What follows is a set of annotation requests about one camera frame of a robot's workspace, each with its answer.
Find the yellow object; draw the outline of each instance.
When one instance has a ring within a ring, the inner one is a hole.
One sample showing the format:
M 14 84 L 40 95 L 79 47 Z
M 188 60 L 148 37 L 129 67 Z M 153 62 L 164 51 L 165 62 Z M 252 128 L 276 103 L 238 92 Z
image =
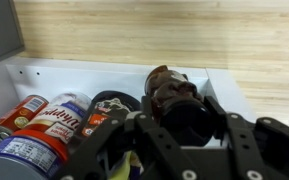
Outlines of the yellow object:
M 130 174 L 130 157 L 131 152 L 126 153 L 125 161 L 122 166 L 118 168 L 113 175 L 109 178 L 109 180 L 126 180 Z

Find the light wood panel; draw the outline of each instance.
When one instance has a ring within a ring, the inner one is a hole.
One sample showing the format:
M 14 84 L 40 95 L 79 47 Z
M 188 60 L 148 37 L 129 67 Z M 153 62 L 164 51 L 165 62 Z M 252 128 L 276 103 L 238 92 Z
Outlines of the light wood panel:
M 26 57 L 228 68 L 289 124 L 289 0 L 15 0 Z

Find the wooden wall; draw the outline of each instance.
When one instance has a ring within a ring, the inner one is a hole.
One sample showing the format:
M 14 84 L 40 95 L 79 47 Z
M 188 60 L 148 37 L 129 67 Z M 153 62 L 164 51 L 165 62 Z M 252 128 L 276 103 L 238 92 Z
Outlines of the wooden wall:
M 15 0 L 25 57 L 227 68 L 289 124 L 289 0 Z

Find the metal bolt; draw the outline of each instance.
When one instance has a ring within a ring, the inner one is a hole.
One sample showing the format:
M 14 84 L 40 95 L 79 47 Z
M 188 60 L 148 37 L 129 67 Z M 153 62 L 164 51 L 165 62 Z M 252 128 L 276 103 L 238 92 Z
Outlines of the metal bolt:
M 184 180 L 196 180 L 197 179 L 196 173 L 192 170 L 183 171 L 182 176 Z
M 67 175 L 61 178 L 61 180 L 74 180 L 73 176 Z
M 144 114 L 142 114 L 142 115 L 140 115 L 140 118 L 141 118 L 141 119 L 145 119 L 146 116 L 145 116 Z
M 264 119 L 263 122 L 265 122 L 266 124 L 271 124 L 272 123 L 272 121 L 269 120 L 269 119 Z
M 257 172 L 257 171 L 254 171 L 254 170 L 249 170 L 249 171 L 247 171 L 247 177 L 248 177 L 250 180 L 263 180 L 262 174 L 260 174 L 260 173 Z
M 114 120 L 112 120 L 111 123 L 112 123 L 112 124 L 118 124 L 118 120 L 114 119 Z
M 237 118 L 238 118 L 238 115 L 232 114 L 231 117 L 234 118 L 234 119 L 237 119 Z

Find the wood grain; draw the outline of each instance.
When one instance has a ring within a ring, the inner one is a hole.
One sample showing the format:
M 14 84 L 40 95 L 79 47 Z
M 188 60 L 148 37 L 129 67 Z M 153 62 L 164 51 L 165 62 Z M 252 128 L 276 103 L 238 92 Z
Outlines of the wood grain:
M 227 68 L 289 125 L 289 0 L 15 0 L 25 57 Z

